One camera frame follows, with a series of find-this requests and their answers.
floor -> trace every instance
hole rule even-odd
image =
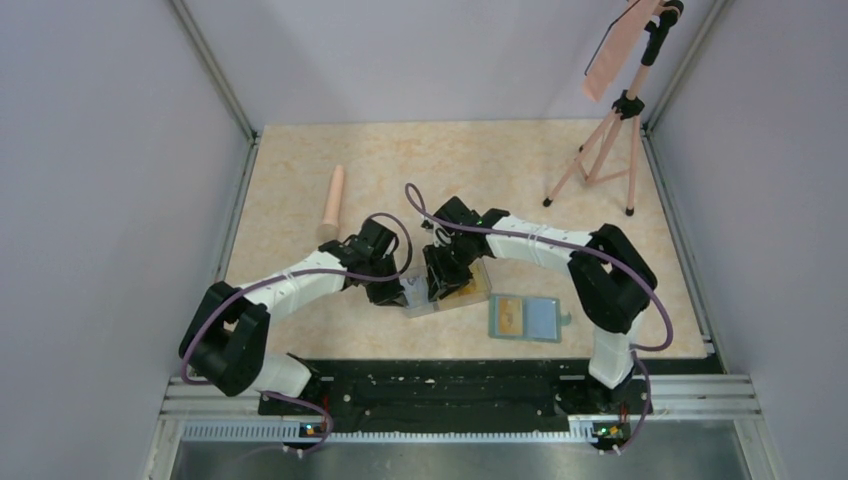
[[[653,422],[622,457],[583,444],[330,444],[298,460],[271,444],[183,443],[171,480],[689,479],[749,474],[732,422]]]
[[[432,212],[452,195],[485,212],[497,207],[519,218],[567,230],[621,227],[659,280],[657,294],[674,324],[672,346],[644,356],[703,358],[701,333],[684,284],[656,187],[640,144],[636,214],[623,213],[627,178],[587,187],[572,178],[550,208],[541,203],[598,120],[435,122],[268,126],[253,171],[227,274],[231,284],[258,280],[303,259],[318,241],[330,173],[346,168],[341,237],[358,231],[372,212],[398,215],[423,265],[430,241],[403,194],[421,189]],[[629,126],[622,129],[629,132]],[[626,166],[630,142],[622,135],[604,172]],[[396,254],[398,263],[405,248]],[[558,297],[572,321],[561,343],[488,336],[487,303],[409,319],[370,305],[363,289],[324,297],[272,327],[269,348],[306,358],[581,358],[592,351],[593,325],[568,278],[535,265],[489,260],[496,293]],[[656,308],[646,312],[640,343],[665,336]]]

wooden table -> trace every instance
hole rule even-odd
[[[429,236],[403,186],[411,181],[435,210],[452,195],[485,212],[497,207],[522,219],[568,230],[621,227],[659,280],[657,294],[671,314],[675,338],[659,354],[702,358],[701,333],[672,245],[651,173],[641,154],[636,214],[623,213],[627,177],[595,187],[570,180],[550,208],[542,199],[559,179],[597,120],[437,122],[268,126],[250,181],[227,280],[258,280],[303,259],[317,245],[330,174],[346,169],[341,236],[359,230],[372,212],[401,218],[413,235],[413,265],[422,265]],[[629,138],[620,137],[605,171],[622,168]],[[397,254],[401,265],[405,249]],[[532,264],[490,260],[496,293],[559,297],[572,322],[560,344],[496,340],[488,336],[488,304],[409,319],[368,303],[362,288],[324,297],[274,326],[269,348],[306,358],[567,358],[588,357],[593,325],[570,279]],[[640,342],[658,344],[665,331],[655,307],[646,312]]]

wall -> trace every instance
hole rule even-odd
[[[657,132],[723,356],[790,478],[844,477],[845,18],[840,0],[735,2]]]
[[[164,1],[0,6],[0,478],[138,478],[246,143]]]
[[[188,0],[254,125],[602,117],[583,70],[622,0]],[[686,2],[642,98],[650,111],[711,1]]]

beige cylinder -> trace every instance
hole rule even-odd
[[[339,210],[342,205],[342,190],[344,189],[344,167],[336,165],[330,178],[330,189],[327,192],[327,203],[324,205],[324,218],[318,226],[318,241],[322,244],[339,239]]]

beige tabletop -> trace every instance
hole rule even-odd
[[[330,174],[341,164],[346,169],[341,237],[358,231],[369,213],[391,212],[412,233],[413,265],[423,265],[421,248],[430,237],[406,202],[406,182],[418,185],[431,212],[457,195],[480,213],[502,208],[524,220],[567,230],[618,225],[656,274],[657,294],[674,323],[671,347],[645,356],[702,358],[706,351],[641,147],[633,217],[623,213],[627,177],[594,187],[572,178],[550,208],[542,207],[546,192],[597,124],[597,120],[544,120],[268,126],[227,281],[235,285],[258,280],[315,250]],[[629,138],[622,135],[604,171],[626,166],[628,152]],[[401,248],[396,254],[399,266],[405,252]],[[323,297],[272,327],[269,348],[336,359],[591,355],[593,325],[569,278],[514,260],[489,259],[486,266],[496,293],[561,299],[562,309],[572,314],[571,324],[562,328],[562,343],[489,338],[488,303],[410,319],[399,309],[372,306],[363,288],[350,288]],[[658,344],[664,336],[659,314],[651,306],[639,339]]]

